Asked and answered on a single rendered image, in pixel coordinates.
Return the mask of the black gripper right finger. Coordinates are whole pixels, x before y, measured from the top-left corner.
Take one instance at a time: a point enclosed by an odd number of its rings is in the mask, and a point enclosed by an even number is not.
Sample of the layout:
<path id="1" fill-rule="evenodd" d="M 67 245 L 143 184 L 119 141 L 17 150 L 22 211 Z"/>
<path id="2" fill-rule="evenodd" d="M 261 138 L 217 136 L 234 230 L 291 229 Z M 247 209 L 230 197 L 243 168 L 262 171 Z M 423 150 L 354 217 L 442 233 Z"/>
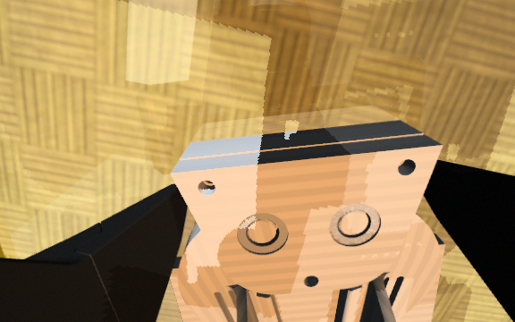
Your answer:
<path id="1" fill-rule="evenodd" d="M 436 160 L 424 197 L 515 322 L 515 176 Z"/>

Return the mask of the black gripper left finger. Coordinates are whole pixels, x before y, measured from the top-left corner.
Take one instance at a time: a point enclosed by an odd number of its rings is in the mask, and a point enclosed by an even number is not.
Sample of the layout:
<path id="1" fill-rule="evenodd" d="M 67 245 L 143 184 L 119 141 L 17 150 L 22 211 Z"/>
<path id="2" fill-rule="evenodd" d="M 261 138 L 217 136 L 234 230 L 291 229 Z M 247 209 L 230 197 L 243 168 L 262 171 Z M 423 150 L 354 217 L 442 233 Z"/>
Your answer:
<path id="1" fill-rule="evenodd" d="M 170 184 L 30 257 L 0 258 L 0 322 L 156 322 L 187 207 Z"/>

